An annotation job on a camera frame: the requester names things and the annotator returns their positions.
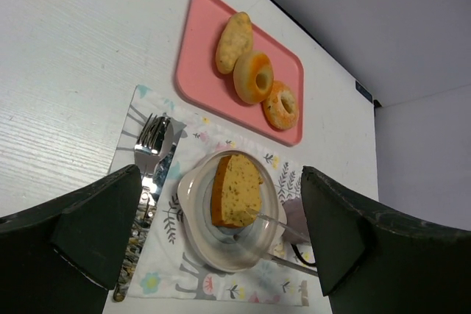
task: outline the white bowl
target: white bowl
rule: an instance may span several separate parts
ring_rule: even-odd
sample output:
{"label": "white bowl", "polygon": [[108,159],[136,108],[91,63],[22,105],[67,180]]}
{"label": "white bowl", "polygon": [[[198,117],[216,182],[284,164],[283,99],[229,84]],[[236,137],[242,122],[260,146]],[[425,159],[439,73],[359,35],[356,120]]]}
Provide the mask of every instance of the white bowl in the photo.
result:
{"label": "white bowl", "polygon": [[[206,157],[182,178],[177,192],[185,215],[185,230],[196,253],[214,268],[239,272],[253,267],[268,252],[275,237],[280,237],[280,230],[277,225],[259,218],[244,228],[212,225],[210,205],[216,169],[220,159],[231,154],[243,154],[257,167],[263,178],[260,185],[261,212],[279,219],[280,203],[272,178],[257,159],[241,150],[225,150]],[[234,240],[234,235],[238,235],[237,240]]]}

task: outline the floral placemat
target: floral placemat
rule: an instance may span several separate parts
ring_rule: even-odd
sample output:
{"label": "floral placemat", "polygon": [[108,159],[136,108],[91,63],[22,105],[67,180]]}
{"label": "floral placemat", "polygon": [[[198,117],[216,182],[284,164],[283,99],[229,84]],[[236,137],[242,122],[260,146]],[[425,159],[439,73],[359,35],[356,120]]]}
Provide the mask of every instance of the floral placemat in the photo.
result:
{"label": "floral placemat", "polygon": [[[205,265],[186,239],[183,212],[176,194],[178,182],[185,173],[206,155],[222,149],[237,147],[265,164],[282,203],[300,197],[302,166],[139,85],[132,98],[110,172],[134,163],[133,146],[150,113],[173,117],[186,127],[127,295],[309,305],[307,279],[310,275],[266,260],[237,274],[218,272]],[[300,250],[307,261],[313,261],[311,247],[302,246]],[[279,257],[300,263],[290,245],[282,240],[274,252]]]}

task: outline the black cable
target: black cable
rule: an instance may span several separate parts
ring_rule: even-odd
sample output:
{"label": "black cable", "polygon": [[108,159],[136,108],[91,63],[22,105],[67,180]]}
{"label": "black cable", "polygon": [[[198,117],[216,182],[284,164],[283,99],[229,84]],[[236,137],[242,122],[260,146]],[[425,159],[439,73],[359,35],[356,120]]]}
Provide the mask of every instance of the black cable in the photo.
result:
{"label": "black cable", "polygon": [[306,260],[304,260],[304,257],[302,257],[300,250],[295,246],[294,244],[291,245],[293,248],[294,253],[296,254],[297,258],[300,260],[301,263],[303,263],[306,266],[310,266],[312,268],[316,267],[316,262],[314,261],[313,263],[308,263]]}

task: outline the baked donut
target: baked donut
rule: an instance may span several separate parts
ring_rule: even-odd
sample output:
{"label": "baked donut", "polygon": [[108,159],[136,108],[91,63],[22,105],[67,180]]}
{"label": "baked donut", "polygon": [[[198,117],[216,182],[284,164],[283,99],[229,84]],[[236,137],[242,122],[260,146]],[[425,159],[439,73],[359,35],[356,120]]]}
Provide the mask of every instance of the baked donut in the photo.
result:
{"label": "baked donut", "polygon": [[242,54],[235,62],[233,77],[235,91],[245,103],[260,103],[272,91],[272,63],[261,51]]}
{"label": "baked donut", "polygon": [[263,112],[275,128],[287,130],[296,125],[300,108],[293,91],[280,81],[273,82],[272,92],[263,101]]}

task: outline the pink tray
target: pink tray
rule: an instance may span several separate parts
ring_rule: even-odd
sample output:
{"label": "pink tray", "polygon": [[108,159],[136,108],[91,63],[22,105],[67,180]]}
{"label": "pink tray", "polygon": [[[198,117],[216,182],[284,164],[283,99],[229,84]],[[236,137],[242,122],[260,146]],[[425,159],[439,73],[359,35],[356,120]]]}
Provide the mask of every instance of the pink tray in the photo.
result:
{"label": "pink tray", "polygon": [[300,105],[298,124],[286,131],[268,123],[261,104],[243,103],[237,96],[232,74],[222,75],[216,69],[216,47],[227,20],[235,12],[222,0],[191,0],[176,72],[177,87],[198,106],[288,146],[296,145],[302,139],[304,70],[293,52],[253,25],[254,49],[269,56],[275,79],[294,91]]}

